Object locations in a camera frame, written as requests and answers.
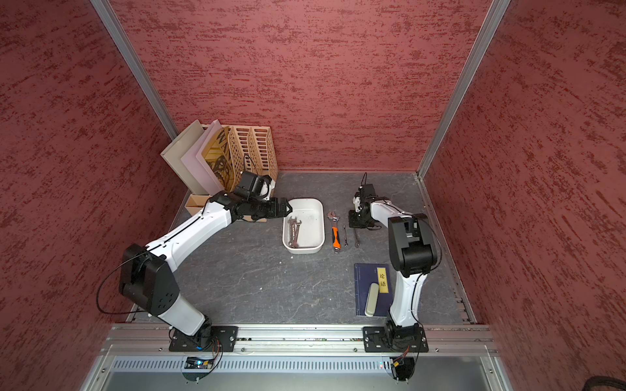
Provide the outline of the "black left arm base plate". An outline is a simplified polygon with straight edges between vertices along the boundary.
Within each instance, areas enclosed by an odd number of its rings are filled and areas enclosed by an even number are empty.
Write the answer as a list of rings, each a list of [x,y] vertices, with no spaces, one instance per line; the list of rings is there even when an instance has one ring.
[[[199,331],[188,336],[177,328],[169,332],[169,352],[175,353],[230,353],[234,350],[239,327],[202,326]]]

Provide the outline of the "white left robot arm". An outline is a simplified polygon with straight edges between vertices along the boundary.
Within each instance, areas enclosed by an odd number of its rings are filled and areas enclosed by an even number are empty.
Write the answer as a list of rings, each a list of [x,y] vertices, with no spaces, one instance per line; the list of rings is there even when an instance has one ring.
[[[123,256],[119,292],[138,308],[189,337],[210,328],[207,315],[184,298],[174,277],[185,259],[201,244],[238,220],[284,218],[293,211],[285,198],[212,196],[200,212],[160,239],[132,244]]]

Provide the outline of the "orange handled adjustable wrench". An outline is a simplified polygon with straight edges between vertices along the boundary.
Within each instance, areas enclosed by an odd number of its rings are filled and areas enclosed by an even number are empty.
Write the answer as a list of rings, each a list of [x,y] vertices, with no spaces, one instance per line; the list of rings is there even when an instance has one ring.
[[[338,229],[338,220],[339,216],[336,215],[334,211],[328,213],[328,219],[331,221],[331,229],[332,229],[332,240],[333,240],[333,248],[335,253],[339,253],[341,251],[341,241],[339,239],[339,229]]]

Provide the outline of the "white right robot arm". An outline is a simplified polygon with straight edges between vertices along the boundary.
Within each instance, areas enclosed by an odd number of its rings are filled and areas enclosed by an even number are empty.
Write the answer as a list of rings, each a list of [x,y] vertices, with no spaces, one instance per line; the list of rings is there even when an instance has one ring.
[[[422,340],[418,305],[427,275],[440,261],[438,242],[423,213],[409,213],[375,192],[373,184],[359,186],[348,214],[349,227],[370,229],[384,226],[395,278],[394,299],[382,334],[391,350]]]

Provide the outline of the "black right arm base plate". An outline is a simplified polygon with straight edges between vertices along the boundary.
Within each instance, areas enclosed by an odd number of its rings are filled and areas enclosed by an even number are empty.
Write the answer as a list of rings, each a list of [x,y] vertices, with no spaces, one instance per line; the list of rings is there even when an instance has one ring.
[[[363,327],[363,341],[367,353],[428,353],[429,346],[422,326],[392,328]]]

